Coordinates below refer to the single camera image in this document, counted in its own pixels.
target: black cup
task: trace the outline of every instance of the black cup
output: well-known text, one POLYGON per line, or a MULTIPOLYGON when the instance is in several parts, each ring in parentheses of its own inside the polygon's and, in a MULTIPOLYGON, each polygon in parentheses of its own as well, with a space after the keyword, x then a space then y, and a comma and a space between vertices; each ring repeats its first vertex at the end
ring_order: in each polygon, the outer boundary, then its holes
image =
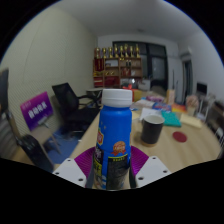
POLYGON ((148 147, 154 146, 163 128, 164 118, 159 115, 148 115, 142 120, 142 144, 148 147))

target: blue bottle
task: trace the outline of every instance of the blue bottle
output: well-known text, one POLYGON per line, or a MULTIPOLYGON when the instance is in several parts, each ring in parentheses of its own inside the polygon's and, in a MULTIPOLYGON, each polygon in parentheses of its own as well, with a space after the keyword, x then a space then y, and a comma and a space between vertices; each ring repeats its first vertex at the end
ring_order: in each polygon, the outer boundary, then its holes
POLYGON ((96 148, 94 184, 98 189, 120 190, 130 167, 132 91, 104 89, 96 148))

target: window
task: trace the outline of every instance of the window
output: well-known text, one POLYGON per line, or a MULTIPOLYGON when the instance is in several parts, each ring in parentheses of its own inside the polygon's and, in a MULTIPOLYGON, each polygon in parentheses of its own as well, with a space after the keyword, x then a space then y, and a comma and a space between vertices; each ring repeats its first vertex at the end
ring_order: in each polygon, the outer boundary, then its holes
POLYGON ((168 87, 168 66, 166 47, 158 44, 144 43, 144 42, 132 42, 132 41, 116 41, 114 45, 136 47, 138 44, 140 50, 140 56, 142 58, 142 72, 143 77, 151 80, 151 87, 161 86, 164 90, 168 87))

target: black office chair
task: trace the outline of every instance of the black office chair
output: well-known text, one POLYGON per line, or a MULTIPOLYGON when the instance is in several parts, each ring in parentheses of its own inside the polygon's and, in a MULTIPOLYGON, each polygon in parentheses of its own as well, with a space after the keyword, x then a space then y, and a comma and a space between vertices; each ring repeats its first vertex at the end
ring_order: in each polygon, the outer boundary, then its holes
POLYGON ((97 103, 99 99, 90 95, 77 97, 68 83, 52 86, 52 89, 60 104, 60 114, 65 123, 62 132, 85 132, 100 111, 97 103), (79 100, 83 98, 92 99, 95 108, 79 109, 79 100))

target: white wall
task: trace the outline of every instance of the white wall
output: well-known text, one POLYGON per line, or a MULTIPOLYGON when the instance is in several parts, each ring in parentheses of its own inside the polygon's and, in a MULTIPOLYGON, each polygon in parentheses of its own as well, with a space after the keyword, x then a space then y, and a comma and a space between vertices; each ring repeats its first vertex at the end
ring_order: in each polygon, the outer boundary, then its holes
POLYGON ((98 47, 100 48, 112 47, 113 41, 142 41, 146 43, 160 44, 165 46, 168 58, 168 87, 172 88, 173 70, 174 70, 175 84, 176 81, 178 80, 177 100, 181 100, 182 98, 181 85, 183 85, 183 71, 181 60, 179 58, 179 49, 176 42, 149 35, 119 34, 119 35, 108 35, 98 37, 98 47))
POLYGON ((215 94, 218 99, 224 99, 223 64, 207 35, 202 31, 198 32, 181 40, 178 46, 180 51, 186 47, 192 50, 188 59, 192 61, 193 92, 196 91, 196 83, 202 82, 208 85, 208 93, 215 94))
MULTIPOLYGON (((9 108, 20 134, 29 129, 20 104, 38 93, 54 95, 52 85, 68 82, 77 95, 93 87, 92 60, 96 37, 70 14, 51 6, 16 36, 0 69, 9 68, 9 108)), ((55 131, 61 117, 55 107, 49 126, 55 131)))

